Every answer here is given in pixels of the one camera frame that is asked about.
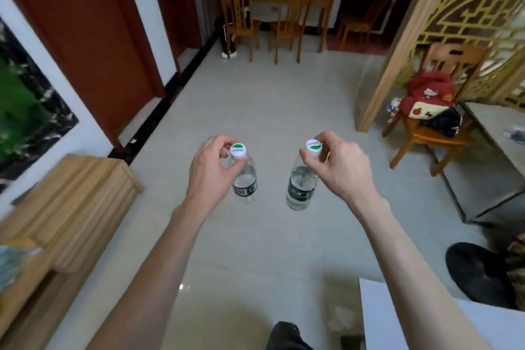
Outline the person's right hand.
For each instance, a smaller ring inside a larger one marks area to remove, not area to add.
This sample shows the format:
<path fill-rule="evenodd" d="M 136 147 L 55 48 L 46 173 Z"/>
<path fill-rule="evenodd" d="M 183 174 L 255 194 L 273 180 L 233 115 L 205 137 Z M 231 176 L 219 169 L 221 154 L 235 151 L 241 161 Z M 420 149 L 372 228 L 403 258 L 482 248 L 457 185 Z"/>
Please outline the person's right hand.
<path fill-rule="evenodd" d="M 325 171 L 314 171 L 325 186 L 352 209 L 370 205 L 379 198 L 368 156 L 357 143 L 326 130 L 315 137 L 322 143 L 319 160 Z"/>

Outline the clear water bottle dark label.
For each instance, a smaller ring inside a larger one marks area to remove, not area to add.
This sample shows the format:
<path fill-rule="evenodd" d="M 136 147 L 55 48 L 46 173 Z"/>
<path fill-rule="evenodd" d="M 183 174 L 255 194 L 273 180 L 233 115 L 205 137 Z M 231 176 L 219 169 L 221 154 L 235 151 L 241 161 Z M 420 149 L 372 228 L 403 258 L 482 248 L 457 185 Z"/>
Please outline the clear water bottle dark label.
<path fill-rule="evenodd" d="M 247 163 L 243 170 L 236 177 L 232 184 L 234 194 L 245 203 L 254 200 L 255 192 L 258 187 L 257 171 L 252 157 L 248 154 L 247 148 L 240 142 L 234 143 L 229 149 L 228 168 L 232 167 L 236 161 L 246 158 Z"/>
<path fill-rule="evenodd" d="M 317 187 L 318 176 L 298 155 L 293 163 L 286 193 L 286 203 L 294 211 L 305 210 Z"/>

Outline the person's right forearm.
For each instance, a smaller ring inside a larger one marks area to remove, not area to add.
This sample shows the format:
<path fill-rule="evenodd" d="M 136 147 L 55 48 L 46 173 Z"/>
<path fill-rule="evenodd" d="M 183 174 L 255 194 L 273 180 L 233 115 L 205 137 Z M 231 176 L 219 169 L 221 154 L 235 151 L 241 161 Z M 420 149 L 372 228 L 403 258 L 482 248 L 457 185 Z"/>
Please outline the person's right forearm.
<path fill-rule="evenodd" d="M 410 350 L 493 350 L 404 231 L 386 199 L 345 197 L 368 237 Z"/>

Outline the person's left forearm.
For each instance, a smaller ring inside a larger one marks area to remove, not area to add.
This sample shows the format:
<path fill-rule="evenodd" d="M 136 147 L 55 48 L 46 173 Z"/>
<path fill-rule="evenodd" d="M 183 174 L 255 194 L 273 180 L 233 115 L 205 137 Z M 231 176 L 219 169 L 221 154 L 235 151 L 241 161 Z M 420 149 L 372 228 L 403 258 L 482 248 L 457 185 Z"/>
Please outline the person's left forearm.
<path fill-rule="evenodd" d="M 197 235 L 221 198 L 187 196 L 85 350 L 160 350 Z"/>

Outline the red patterned bag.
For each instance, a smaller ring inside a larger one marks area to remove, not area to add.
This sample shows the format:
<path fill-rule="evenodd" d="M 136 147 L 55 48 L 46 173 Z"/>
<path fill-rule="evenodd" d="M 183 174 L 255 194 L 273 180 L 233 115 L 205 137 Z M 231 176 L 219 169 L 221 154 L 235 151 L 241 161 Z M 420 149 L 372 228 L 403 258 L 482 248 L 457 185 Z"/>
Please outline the red patterned bag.
<path fill-rule="evenodd" d="M 443 72 L 417 74 L 410 81 L 398 112 L 411 119 L 429 120 L 455 105 L 455 91 L 454 81 Z"/>

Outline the black cloth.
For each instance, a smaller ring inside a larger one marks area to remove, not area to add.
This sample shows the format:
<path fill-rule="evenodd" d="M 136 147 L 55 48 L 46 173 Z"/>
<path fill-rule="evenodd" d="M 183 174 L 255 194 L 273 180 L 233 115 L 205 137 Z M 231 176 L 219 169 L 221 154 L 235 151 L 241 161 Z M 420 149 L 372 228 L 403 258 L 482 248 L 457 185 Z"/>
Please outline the black cloth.
<path fill-rule="evenodd" d="M 455 107 L 450 107 L 430 119 L 423 120 L 420 126 L 453 138 L 458 134 L 462 122 L 463 115 Z"/>

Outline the dark wooden chair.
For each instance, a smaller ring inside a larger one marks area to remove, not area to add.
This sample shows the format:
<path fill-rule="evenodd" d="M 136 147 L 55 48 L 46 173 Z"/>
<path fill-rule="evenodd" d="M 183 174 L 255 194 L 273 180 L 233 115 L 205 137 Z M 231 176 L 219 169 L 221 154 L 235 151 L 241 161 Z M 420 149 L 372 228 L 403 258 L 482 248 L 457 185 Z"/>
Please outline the dark wooden chair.
<path fill-rule="evenodd" d="M 358 44 L 362 48 L 370 45 L 370 36 L 373 28 L 390 0 L 373 0 L 363 15 L 340 15 L 340 25 L 337 33 L 339 40 L 338 51 L 343 51 L 349 32 L 358 33 Z"/>

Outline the light wooden cabinet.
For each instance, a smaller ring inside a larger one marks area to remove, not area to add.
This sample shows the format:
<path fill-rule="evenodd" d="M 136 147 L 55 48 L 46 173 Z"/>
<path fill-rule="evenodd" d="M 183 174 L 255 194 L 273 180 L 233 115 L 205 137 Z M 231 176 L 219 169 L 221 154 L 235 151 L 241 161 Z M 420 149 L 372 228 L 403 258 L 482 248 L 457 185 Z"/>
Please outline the light wooden cabinet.
<path fill-rule="evenodd" d="M 121 159 L 68 154 L 0 222 L 43 247 L 0 294 L 0 350 L 44 350 L 143 186 Z"/>

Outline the person's black shoe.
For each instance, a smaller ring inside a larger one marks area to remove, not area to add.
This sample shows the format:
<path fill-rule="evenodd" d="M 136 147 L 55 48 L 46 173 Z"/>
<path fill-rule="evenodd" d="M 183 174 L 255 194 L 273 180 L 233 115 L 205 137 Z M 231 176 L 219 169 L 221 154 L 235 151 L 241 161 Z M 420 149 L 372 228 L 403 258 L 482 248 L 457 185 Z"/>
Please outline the person's black shoe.
<path fill-rule="evenodd" d="M 314 350 L 300 335 L 298 326 L 279 321 L 269 334 L 265 350 Z"/>

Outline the glass top table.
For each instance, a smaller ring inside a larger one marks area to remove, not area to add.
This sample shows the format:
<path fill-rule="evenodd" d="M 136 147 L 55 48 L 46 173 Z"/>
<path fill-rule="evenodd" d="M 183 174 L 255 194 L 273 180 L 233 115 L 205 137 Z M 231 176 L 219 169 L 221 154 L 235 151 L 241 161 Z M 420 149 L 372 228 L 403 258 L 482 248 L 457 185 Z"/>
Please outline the glass top table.
<path fill-rule="evenodd" d="M 438 174 L 465 224 L 525 220 L 525 114 L 462 102 L 472 142 Z"/>

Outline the black round stool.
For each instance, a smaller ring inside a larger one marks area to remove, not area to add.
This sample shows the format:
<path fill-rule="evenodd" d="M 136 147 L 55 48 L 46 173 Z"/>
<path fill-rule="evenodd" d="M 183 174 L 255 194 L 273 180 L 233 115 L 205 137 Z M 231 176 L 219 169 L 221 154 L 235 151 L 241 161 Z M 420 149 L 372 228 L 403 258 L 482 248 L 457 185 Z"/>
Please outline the black round stool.
<path fill-rule="evenodd" d="M 450 277 L 469 300 L 519 310 L 504 258 L 479 245 L 458 242 L 445 254 Z"/>

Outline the golden lattice screen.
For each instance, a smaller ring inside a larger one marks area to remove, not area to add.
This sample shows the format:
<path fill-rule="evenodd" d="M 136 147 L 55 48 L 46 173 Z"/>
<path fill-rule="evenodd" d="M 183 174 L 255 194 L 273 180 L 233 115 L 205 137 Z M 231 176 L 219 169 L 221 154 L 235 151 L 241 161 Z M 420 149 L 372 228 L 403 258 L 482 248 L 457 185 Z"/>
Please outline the golden lattice screen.
<path fill-rule="evenodd" d="M 416 56 L 433 43 L 488 48 L 482 70 L 460 98 L 525 113 L 525 0 L 411 0 L 379 78 L 359 88 L 357 131 L 369 130 L 391 88 L 410 81 Z"/>

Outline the white sheet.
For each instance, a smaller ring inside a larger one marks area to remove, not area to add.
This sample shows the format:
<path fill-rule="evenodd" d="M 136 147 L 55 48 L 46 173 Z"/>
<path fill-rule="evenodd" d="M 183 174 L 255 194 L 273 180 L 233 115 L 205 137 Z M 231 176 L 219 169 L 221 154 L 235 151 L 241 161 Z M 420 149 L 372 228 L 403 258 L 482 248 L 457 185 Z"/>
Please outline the white sheet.
<path fill-rule="evenodd" d="M 367 350 L 409 350 L 385 283 L 360 278 Z M 456 299 L 493 350 L 525 350 L 525 312 Z"/>

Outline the plastic packet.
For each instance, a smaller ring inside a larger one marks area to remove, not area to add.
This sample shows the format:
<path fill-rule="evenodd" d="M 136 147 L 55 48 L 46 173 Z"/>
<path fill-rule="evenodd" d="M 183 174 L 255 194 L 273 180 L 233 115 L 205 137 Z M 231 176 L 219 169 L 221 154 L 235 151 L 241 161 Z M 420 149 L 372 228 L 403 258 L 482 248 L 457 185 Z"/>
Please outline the plastic packet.
<path fill-rule="evenodd" d="M 0 294 L 12 285 L 26 259 L 42 251 L 43 247 L 29 238 L 13 239 L 0 244 Z"/>

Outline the green framed wall picture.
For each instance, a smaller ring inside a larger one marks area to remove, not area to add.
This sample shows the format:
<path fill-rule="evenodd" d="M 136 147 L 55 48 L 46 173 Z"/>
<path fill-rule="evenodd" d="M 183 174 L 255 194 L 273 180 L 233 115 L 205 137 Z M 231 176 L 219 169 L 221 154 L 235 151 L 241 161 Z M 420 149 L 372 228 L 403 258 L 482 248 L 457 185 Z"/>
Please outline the green framed wall picture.
<path fill-rule="evenodd" d="M 0 194 L 78 122 L 0 18 Z"/>

